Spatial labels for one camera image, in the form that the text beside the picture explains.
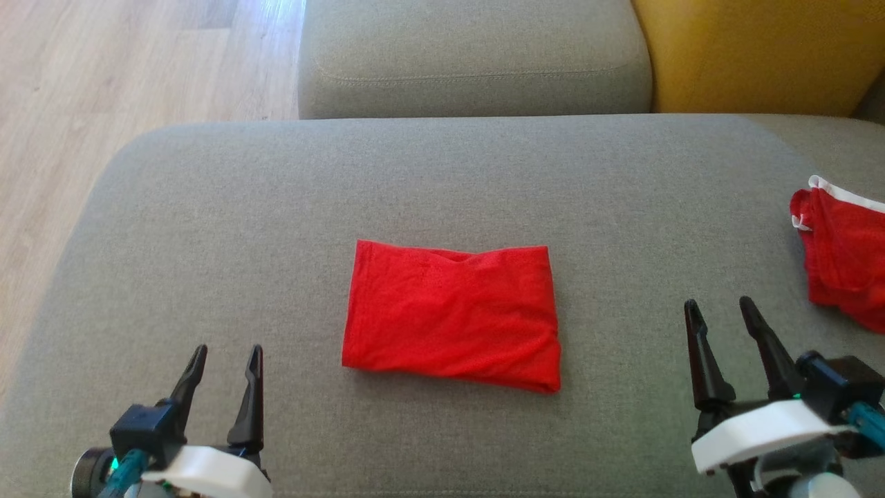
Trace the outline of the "red shorts with white trim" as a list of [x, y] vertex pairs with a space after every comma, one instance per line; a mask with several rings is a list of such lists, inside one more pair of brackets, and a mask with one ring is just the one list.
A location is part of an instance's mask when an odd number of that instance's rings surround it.
[[788, 210], [805, 248], [810, 302], [885, 335], [885, 202], [813, 174]]

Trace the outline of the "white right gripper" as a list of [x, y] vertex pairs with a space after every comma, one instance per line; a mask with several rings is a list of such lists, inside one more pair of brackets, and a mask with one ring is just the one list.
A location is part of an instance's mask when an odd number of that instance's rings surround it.
[[[859, 498], [837, 472], [841, 458], [832, 436], [843, 431], [815, 415], [800, 394], [805, 378], [753, 299], [739, 299], [740, 314], [762, 360], [769, 400], [783, 400], [719, 423], [691, 445], [696, 470], [724, 470], [738, 498]], [[709, 327], [694, 299], [684, 302], [694, 406], [711, 411], [736, 400], [709, 341]]]

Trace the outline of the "red shirt with white stripes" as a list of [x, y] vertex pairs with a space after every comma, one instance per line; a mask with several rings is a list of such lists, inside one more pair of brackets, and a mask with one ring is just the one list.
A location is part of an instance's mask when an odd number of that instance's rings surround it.
[[357, 241], [342, 366], [555, 394], [561, 354], [546, 246]]

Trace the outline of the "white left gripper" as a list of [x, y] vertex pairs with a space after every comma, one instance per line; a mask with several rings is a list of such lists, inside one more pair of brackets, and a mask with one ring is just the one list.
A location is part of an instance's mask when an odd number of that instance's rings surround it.
[[[207, 344], [190, 357], [171, 395], [160, 401], [177, 419], [188, 419], [203, 379]], [[227, 435], [230, 450], [259, 454], [263, 449], [263, 347], [254, 344], [245, 368], [246, 388]], [[272, 498], [272, 485], [253, 461], [208, 445], [184, 445], [163, 470], [141, 476], [141, 498]]]

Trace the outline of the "wide yellow sofa backrest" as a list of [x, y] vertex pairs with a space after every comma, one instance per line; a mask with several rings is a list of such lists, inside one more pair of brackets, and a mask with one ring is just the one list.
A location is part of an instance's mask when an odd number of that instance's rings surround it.
[[850, 116], [885, 70], [885, 0], [631, 0], [660, 113]]

